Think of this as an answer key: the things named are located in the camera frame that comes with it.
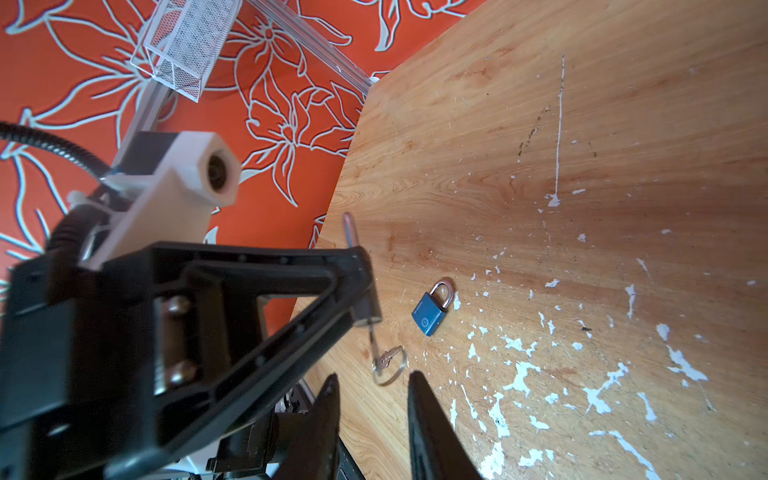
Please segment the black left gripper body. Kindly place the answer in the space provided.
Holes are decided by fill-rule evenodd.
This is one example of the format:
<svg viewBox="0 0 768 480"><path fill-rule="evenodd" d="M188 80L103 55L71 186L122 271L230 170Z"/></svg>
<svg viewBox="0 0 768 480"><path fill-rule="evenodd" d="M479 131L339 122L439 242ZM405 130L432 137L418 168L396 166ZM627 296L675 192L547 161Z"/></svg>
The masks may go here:
<svg viewBox="0 0 768 480"><path fill-rule="evenodd" d="M1 475L137 479L251 415L262 341L251 249L157 243L14 272L1 338Z"/></svg>

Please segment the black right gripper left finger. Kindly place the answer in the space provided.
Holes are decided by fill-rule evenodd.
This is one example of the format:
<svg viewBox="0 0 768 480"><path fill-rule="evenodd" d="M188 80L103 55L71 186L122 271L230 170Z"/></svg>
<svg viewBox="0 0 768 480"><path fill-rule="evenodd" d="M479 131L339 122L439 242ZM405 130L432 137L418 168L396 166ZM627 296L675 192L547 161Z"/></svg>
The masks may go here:
<svg viewBox="0 0 768 480"><path fill-rule="evenodd" d="M340 385L333 373L323 383L273 479L336 479L339 422Z"/></svg>

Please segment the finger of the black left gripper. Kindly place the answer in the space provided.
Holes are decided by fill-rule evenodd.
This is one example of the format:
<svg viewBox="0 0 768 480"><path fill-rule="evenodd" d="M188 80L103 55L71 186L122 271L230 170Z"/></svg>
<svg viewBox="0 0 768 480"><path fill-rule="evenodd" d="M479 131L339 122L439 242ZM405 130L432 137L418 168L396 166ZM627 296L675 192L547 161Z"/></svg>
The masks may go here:
<svg viewBox="0 0 768 480"><path fill-rule="evenodd" d="M317 299L209 389L208 409L160 428L160 445L126 453L107 479L139 479L260 419L360 319L356 300Z"/></svg>
<svg viewBox="0 0 768 480"><path fill-rule="evenodd" d="M218 295L227 307L260 297L317 296L353 306L360 261L346 249L260 249L179 242L149 247L152 278L161 292L198 300Z"/></svg>

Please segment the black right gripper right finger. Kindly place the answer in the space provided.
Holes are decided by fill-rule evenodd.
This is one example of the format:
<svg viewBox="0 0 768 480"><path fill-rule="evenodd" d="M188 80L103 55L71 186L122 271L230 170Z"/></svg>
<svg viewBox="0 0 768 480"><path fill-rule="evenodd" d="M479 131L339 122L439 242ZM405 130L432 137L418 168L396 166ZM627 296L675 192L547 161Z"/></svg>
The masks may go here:
<svg viewBox="0 0 768 480"><path fill-rule="evenodd" d="M421 371L409 376L407 411L413 479L481 479Z"/></svg>

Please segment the blue padlock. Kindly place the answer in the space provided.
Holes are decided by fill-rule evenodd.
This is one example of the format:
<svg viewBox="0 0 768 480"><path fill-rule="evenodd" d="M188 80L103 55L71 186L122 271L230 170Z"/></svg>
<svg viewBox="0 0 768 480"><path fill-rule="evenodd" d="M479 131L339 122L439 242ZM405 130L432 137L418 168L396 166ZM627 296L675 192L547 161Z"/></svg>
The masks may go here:
<svg viewBox="0 0 768 480"><path fill-rule="evenodd" d="M455 285L450 278L438 280L412 311L412 318L420 331L426 336L432 336L453 305L456 295Z"/></svg>

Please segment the black padlock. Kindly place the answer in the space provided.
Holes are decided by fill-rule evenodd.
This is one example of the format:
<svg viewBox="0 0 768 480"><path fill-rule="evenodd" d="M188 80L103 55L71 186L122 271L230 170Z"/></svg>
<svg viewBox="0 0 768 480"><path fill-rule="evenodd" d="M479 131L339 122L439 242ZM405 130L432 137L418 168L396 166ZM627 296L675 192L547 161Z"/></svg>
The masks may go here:
<svg viewBox="0 0 768 480"><path fill-rule="evenodd" d="M373 278L373 270L367 253L360 246L355 220L350 212L343 214L343 225L348 247L354 250L360 261L356 284L360 290L353 304L352 318L356 327L370 327L382 321L382 313Z"/></svg>

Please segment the small silver key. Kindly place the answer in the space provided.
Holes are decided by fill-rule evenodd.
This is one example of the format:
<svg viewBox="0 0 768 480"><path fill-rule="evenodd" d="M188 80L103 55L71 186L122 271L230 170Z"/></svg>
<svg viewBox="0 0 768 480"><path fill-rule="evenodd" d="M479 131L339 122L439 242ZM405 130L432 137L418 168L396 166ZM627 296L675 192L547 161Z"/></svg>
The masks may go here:
<svg viewBox="0 0 768 480"><path fill-rule="evenodd" d="M408 364L408 355L402 345L382 351L375 336L375 328L368 326L368 338L372 354L372 378L379 387L394 383Z"/></svg>

